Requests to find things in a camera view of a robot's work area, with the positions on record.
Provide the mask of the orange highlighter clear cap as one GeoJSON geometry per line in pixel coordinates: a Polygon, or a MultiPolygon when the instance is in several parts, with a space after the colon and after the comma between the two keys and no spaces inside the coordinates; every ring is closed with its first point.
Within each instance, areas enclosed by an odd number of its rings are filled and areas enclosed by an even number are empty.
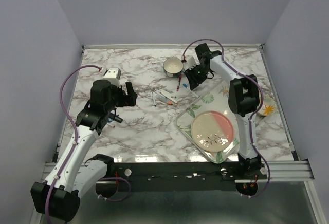
{"type": "Polygon", "coordinates": [[[172,101],[166,97],[163,96],[157,96],[157,99],[160,100],[161,102],[167,104],[167,105],[172,105],[172,101]]]}

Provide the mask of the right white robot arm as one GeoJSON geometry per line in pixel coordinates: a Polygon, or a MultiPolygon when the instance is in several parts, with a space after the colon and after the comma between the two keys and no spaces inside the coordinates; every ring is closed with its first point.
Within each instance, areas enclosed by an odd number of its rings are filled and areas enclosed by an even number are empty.
{"type": "Polygon", "coordinates": [[[229,84],[228,106],[235,114],[240,138],[236,172],[241,178],[247,179],[262,166],[253,119],[263,105],[262,89],[255,75],[242,73],[225,60],[223,48],[211,51],[203,43],[195,48],[195,52],[196,59],[188,58],[185,52],[181,56],[184,74],[192,90],[203,83],[211,72],[229,84]]]}

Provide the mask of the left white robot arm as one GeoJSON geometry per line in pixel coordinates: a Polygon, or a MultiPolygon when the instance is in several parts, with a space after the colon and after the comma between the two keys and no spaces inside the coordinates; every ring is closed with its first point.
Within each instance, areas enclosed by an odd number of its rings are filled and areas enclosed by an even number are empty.
{"type": "Polygon", "coordinates": [[[77,115],[74,133],[62,157],[42,183],[35,182],[31,196],[38,213],[47,221],[57,218],[70,222],[76,215],[82,197],[99,179],[113,177],[113,159],[100,155],[90,166],[81,165],[92,144],[98,140],[109,116],[116,107],[135,106],[137,94],[131,82],[126,88],[116,80],[96,80],[90,90],[90,99],[77,115]]]}

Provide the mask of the white pen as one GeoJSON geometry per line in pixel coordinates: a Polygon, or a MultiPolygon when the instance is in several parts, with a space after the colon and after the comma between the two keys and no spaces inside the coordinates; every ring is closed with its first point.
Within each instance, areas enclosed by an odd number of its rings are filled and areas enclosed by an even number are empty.
{"type": "Polygon", "coordinates": [[[156,96],[155,96],[154,92],[152,92],[153,104],[154,104],[154,106],[156,107],[156,106],[157,106],[157,102],[156,102],[156,98],[155,98],[155,97],[156,97],[156,96]]]}

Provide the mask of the blue capped white marker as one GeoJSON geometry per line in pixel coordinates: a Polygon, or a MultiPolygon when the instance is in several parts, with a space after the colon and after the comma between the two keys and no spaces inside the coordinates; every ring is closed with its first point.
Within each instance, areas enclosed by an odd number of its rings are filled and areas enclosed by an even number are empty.
{"type": "Polygon", "coordinates": [[[194,95],[196,98],[199,97],[199,95],[196,94],[194,91],[192,91],[192,90],[190,89],[190,87],[189,87],[187,84],[183,84],[183,87],[184,87],[189,93],[191,93],[192,95],[194,95]]]}

